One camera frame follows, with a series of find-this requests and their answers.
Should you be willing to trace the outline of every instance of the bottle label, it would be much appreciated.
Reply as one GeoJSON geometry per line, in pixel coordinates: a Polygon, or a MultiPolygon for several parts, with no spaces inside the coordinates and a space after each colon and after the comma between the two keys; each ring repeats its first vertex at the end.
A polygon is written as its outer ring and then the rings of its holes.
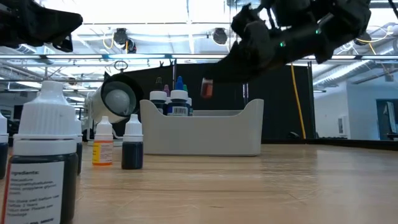
{"type": "Polygon", "coordinates": [[[94,141],[93,163],[111,164],[113,160],[113,141],[94,141]]]}
{"type": "Polygon", "coordinates": [[[169,116],[188,116],[188,108],[184,106],[171,106],[167,113],[169,116]]]}
{"type": "Polygon", "coordinates": [[[2,222],[61,222],[64,162],[10,164],[2,222]]]}

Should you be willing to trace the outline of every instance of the white storage bin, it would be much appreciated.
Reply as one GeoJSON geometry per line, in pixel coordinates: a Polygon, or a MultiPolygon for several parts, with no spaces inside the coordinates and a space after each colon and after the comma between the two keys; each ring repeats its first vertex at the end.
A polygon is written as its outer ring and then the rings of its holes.
{"type": "Polygon", "coordinates": [[[141,100],[144,153],[189,156],[256,156],[261,151],[263,100],[242,111],[194,111],[194,116],[164,116],[141,100]]]}

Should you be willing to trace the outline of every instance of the small dropper bottle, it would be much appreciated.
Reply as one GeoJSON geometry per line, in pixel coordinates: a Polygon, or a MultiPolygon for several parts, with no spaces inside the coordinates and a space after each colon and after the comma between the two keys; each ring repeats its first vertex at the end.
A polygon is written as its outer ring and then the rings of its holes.
{"type": "Polygon", "coordinates": [[[0,179],[6,175],[8,158],[7,118],[0,113],[0,179]]]}
{"type": "MultiPolygon", "coordinates": [[[[188,93],[188,88],[186,84],[184,84],[184,90],[188,93]]],[[[188,116],[192,116],[193,114],[192,99],[190,97],[188,97],[187,104],[188,104],[188,116]]]]}
{"type": "Polygon", "coordinates": [[[183,89],[182,77],[177,78],[175,89],[170,94],[171,103],[167,109],[167,116],[188,116],[188,92],[183,89]]]}
{"type": "Polygon", "coordinates": [[[157,110],[163,114],[164,105],[166,103],[167,94],[163,91],[162,78],[157,77],[154,91],[149,93],[149,100],[155,104],[157,110]]]}
{"type": "Polygon", "coordinates": [[[136,114],[126,123],[122,146],[122,169],[141,169],[144,161],[142,124],[136,114]]]}
{"type": "Polygon", "coordinates": [[[93,165],[107,166],[113,162],[112,124],[107,116],[97,124],[93,145],[93,165]]]}
{"type": "Polygon", "coordinates": [[[76,153],[78,157],[77,175],[81,172],[81,157],[83,154],[83,135],[81,133],[81,121],[75,117],[75,130],[76,130],[76,153]]]}
{"type": "Polygon", "coordinates": [[[164,103],[163,114],[167,115],[167,110],[168,110],[168,107],[169,107],[169,103],[172,101],[170,99],[170,89],[169,89],[169,85],[168,84],[164,85],[163,91],[167,94],[166,103],[164,103]]]}
{"type": "Polygon", "coordinates": [[[73,219],[78,166],[75,109],[62,89],[62,83],[44,81],[40,95],[24,104],[8,164],[2,223],[73,219]]]}

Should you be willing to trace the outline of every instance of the red liquid vial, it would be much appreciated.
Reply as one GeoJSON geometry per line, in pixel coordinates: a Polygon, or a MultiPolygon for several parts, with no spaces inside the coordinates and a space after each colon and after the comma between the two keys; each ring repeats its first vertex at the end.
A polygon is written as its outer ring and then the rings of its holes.
{"type": "Polygon", "coordinates": [[[210,99],[213,96],[213,81],[203,78],[201,81],[201,97],[210,99]]]}

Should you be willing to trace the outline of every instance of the wooden table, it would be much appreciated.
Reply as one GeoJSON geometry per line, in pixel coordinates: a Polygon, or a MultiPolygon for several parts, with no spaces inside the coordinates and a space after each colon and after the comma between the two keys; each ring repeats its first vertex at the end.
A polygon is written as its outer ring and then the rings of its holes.
{"type": "Polygon", "coordinates": [[[83,160],[73,223],[398,223],[397,152],[264,145],[259,157],[145,156],[121,170],[120,148],[93,167],[85,147],[83,160]]]}

